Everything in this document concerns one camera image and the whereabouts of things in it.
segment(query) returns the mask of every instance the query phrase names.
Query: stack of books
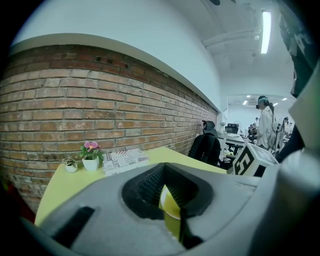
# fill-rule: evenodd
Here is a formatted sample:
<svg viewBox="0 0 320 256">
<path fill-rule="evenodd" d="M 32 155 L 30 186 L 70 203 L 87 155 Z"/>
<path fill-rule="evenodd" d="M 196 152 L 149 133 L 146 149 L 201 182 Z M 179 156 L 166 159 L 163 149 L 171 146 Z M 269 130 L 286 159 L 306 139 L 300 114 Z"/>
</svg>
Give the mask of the stack of books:
<svg viewBox="0 0 320 256">
<path fill-rule="evenodd" d="M 103 171 L 105 176 L 120 174 L 149 164 L 149 156 L 140 149 L 130 149 L 103 154 Z"/>
</svg>

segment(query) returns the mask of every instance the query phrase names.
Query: potted plant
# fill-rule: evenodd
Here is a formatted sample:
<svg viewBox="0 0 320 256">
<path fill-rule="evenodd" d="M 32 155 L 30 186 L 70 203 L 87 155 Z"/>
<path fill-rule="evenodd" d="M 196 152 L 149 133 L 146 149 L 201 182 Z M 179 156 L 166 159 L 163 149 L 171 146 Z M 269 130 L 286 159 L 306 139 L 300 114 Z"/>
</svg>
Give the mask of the potted plant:
<svg viewBox="0 0 320 256">
<path fill-rule="evenodd" d="M 78 169 L 77 161 L 70 156 L 62 159 L 62 163 L 64 163 L 65 168 L 69 173 L 74 173 Z"/>
<path fill-rule="evenodd" d="M 83 158 L 83 165 L 88 171 L 96 171 L 99 167 L 99 159 L 103 161 L 101 149 L 95 141 L 85 142 L 84 145 L 81 146 L 79 156 Z"/>
</svg>

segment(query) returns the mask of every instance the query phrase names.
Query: brick wall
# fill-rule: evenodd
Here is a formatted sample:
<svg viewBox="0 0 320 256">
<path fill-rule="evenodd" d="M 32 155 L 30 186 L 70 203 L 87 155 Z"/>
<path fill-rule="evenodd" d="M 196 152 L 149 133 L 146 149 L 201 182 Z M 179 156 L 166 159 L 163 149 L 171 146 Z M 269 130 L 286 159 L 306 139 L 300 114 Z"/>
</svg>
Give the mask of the brick wall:
<svg viewBox="0 0 320 256">
<path fill-rule="evenodd" d="M 26 50 L 10 58 L 0 84 L 1 174 L 36 211 L 60 160 L 86 140 L 106 151 L 166 146 L 187 154 L 201 120 L 216 116 L 183 84 L 124 54 L 80 45 Z"/>
</svg>

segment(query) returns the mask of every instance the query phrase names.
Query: white cube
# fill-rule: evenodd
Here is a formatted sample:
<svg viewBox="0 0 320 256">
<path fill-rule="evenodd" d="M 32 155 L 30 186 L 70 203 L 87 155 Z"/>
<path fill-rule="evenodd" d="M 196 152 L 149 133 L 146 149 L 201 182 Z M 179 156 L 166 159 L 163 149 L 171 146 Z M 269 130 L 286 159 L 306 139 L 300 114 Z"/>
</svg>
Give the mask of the white cube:
<svg viewBox="0 0 320 256">
<path fill-rule="evenodd" d="M 267 150 L 247 143 L 233 161 L 233 174 L 262 177 L 266 167 L 278 164 L 278 161 Z"/>
</svg>

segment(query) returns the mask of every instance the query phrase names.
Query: yellow table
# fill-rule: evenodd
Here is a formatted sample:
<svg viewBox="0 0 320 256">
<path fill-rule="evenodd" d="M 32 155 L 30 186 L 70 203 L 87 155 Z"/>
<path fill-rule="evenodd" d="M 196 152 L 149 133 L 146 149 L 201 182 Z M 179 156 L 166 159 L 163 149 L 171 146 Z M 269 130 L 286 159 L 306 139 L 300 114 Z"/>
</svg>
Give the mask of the yellow table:
<svg viewBox="0 0 320 256">
<path fill-rule="evenodd" d="M 150 157 L 150 164 L 178 163 L 210 172 L 226 174 L 226 170 L 192 159 L 186 155 L 175 152 L 167 147 L 159 147 L 145 152 Z M 59 205 L 67 201 L 77 192 L 89 184 L 105 178 L 102 163 L 97 171 L 87 171 L 82 163 L 74 173 L 67 172 L 65 166 L 60 164 L 46 188 L 35 217 L 35 224 L 41 222 Z"/>
</svg>

